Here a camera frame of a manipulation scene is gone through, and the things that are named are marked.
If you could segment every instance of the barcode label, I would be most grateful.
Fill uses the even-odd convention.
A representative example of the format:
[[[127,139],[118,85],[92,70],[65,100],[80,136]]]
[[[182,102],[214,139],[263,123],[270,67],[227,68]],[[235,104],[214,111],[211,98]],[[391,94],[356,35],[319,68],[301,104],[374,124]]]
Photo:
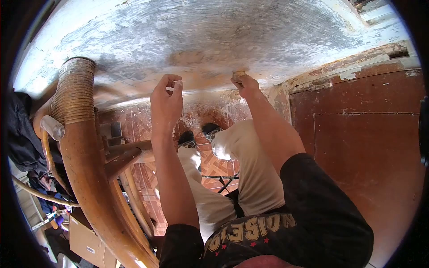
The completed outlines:
[[[95,250],[93,250],[92,248],[86,246],[86,250],[88,250],[89,252],[91,252],[92,254],[95,254]]]

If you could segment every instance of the foot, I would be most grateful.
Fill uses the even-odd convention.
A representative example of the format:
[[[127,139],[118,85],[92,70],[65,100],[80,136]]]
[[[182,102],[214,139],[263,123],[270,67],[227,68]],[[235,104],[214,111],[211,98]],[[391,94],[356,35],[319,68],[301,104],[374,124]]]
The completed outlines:
[[[191,130],[185,131],[179,138],[179,147],[196,148],[195,138]]]
[[[215,134],[219,131],[222,131],[223,129],[214,123],[207,123],[201,128],[201,130],[204,133],[205,137],[210,142],[212,142],[212,140],[215,138]]]

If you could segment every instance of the hand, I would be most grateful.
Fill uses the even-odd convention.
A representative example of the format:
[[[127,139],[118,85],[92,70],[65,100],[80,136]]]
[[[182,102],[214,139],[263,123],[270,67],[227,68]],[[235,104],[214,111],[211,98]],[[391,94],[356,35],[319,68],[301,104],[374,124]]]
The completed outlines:
[[[183,82],[178,75],[164,75],[151,94],[152,137],[164,137],[173,132],[183,109]],[[173,93],[167,87],[174,88]]]
[[[231,78],[231,82],[238,88],[240,92],[240,96],[246,99],[255,91],[259,91],[259,83],[255,79],[253,79],[250,75],[240,76],[239,79],[242,81],[241,83],[235,82]]]

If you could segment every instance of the leg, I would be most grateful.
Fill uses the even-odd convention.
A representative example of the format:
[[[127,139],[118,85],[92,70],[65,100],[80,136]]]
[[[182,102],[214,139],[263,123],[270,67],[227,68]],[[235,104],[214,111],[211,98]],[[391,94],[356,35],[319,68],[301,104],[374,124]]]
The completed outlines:
[[[198,167],[201,164],[201,156],[195,148],[195,141],[193,144],[191,141],[189,147],[179,146],[177,155],[179,156],[180,163],[192,190],[193,198],[195,199],[199,218],[199,230],[205,243],[217,228],[225,222],[236,218],[234,205],[231,199],[219,193],[212,192],[201,185],[201,174],[198,171]]]
[[[238,122],[216,133],[211,146],[218,158],[240,162],[239,204],[246,216],[285,204],[283,184],[263,151],[253,120]]]

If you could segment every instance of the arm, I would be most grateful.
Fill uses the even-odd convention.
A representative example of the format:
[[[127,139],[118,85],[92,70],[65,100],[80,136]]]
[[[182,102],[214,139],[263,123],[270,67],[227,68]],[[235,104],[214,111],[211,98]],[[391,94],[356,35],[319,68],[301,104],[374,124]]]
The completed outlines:
[[[246,99],[256,133],[277,174],[291,156],[305,152],[296,130],[271,106],[259,90],[258,82],[248,75],[240,77],[242,85],[232,83]]]
[[[172,139],[183,108],[181,79],[178,75],[164,75],[151,94],[151,141],[161,206],[168,225],[181,223],[199,229],[195,201]],[[171,96],[166,87],[174,88]]]

